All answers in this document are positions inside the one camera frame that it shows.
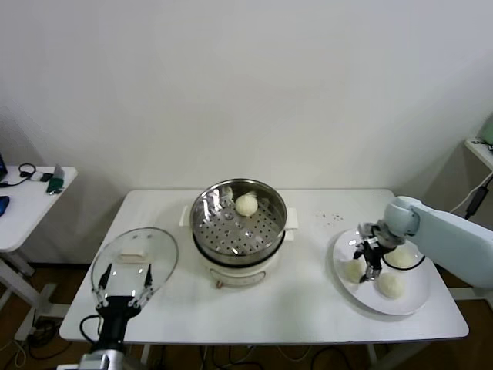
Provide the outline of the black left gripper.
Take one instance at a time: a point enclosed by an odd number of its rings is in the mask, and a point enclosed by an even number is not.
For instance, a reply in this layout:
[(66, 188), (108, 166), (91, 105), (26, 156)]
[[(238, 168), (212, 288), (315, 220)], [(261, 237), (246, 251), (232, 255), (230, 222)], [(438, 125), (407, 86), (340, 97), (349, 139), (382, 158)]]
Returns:
[(123, 343), (126, 328), (130, 319), (141, 312), (154, 295), (152, 266), (149, 265), (144, 277), (143, 286), (133, 296), (108, 296), (106, 287), (112, 270), (109, 264), (102, 273), (98, 283), (92, 288), (97, 302), (97, 312), (103, 319), (98, 343)]

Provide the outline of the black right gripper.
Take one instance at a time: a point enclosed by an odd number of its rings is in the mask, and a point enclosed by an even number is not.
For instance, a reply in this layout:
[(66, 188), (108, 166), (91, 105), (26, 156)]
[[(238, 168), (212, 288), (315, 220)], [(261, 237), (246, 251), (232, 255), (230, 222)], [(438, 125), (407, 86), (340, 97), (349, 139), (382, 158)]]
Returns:
[(389, 252), (389, 248), (382, 245), (376, 237), (365, 240), (356, 246), (353, 259), (358, 260), (364, 256), (367, 262), (366, 269), (359, 279), (362, 284), (366, 281), (374, 281), (380, 276), (382, 269), (382, 258)]

